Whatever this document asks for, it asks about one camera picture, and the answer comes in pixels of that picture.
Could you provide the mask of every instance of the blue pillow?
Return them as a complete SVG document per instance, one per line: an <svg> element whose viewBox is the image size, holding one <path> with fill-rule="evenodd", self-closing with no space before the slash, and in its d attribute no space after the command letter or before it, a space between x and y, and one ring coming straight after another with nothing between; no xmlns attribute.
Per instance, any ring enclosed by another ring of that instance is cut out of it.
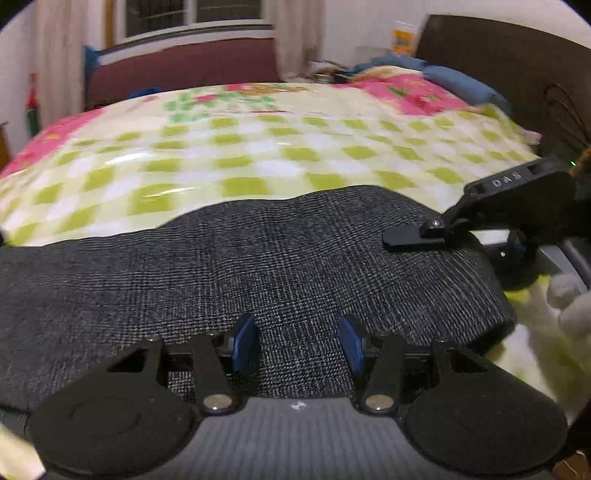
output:
<svg viewBox="0 0 591 480"><path fill-rule="evenodd" d="M458 72L437 65L428 65L423 70L423 78L449 90L469 105L493 103L507 115L511 115L511 104L495 89L485 83Z"/></svg>
<svg viewBox="0 0 591 480"><path fill-rule="evenodd" d="M358 63L350 70L350 72L353 74L360 73L371 67L382 67L384 65L393 65L395 67L402 67L403 69L423 70L426 64L427 62L425 60L407 57L406 55L396 55L395 53L390 52L383 57L375 57L374 59L371 59L369 63Z"/></svg>

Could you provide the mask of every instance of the curtain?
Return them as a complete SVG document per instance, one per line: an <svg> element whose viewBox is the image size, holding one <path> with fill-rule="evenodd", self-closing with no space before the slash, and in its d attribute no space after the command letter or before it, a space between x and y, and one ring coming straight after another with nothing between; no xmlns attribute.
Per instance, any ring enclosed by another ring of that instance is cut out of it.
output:
<svg viewBox="0 0 591 480"><path fill-rule="evenodd" d="M43 128L84 108L87 10L88 0L35 2L35 70Z"/></svg>
<svg viewBox="0 0 591 480"><path fill-rule="evenodd" d="M282 79L303 77L324 37L324 0L271 0L277 66Z"/></svg>

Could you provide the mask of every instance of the metal screw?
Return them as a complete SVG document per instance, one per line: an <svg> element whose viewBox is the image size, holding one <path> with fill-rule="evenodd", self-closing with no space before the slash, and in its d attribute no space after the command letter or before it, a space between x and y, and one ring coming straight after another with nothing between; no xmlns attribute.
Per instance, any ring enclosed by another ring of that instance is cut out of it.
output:
<svg viewBox="0 0 591 480"><path fill-rule="evenodd" d="M365 406L371 410L386 410L394 405L394 399L387 395L372 395L365 399Z"/></svg>
<svg viewBox="0 0 591 480"><path fill-rule="evenodd" d="M203 400L203 405L209 410L223 410L232 405L232 399L224 394L208 395Z"/></svg>

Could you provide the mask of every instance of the white wall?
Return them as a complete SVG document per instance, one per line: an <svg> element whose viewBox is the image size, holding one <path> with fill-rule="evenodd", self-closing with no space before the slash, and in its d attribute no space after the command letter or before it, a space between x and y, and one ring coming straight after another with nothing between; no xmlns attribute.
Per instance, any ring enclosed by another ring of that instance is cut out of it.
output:
<svg viewBox="0 0 591 480"><path fill-rule="evenodd" d="M591 27L561 0L326 0L326 60L350 64L355 47L389 47L395 21L420 30L428 14L537 28L591 48Z"/></svg>
<svg viewBox="0 0 591 480"><path fill-rule="evenodd" d="M29 141L25 110L33 45L33 6L29 6L0 32L0 122L8 122L7 141L13 156Z"/></svg>

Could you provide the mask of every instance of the gray fabric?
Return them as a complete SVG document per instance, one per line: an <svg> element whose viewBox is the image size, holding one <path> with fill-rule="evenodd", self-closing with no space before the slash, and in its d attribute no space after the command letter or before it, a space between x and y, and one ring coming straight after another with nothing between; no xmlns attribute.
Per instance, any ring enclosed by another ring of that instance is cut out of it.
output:
<svg viewBox="0 0 591 480"><path fill-rule="evenodd" d="M0 404L34 408L144 336L186 340L253 312L259 393L348 394L339 312L370 330L470 343L513 313L478 243L389 253L387 227L434 213L379 187L208 206L166 225L41 248L0 248ZM174 379L189 395L187 375Z"/></svg>

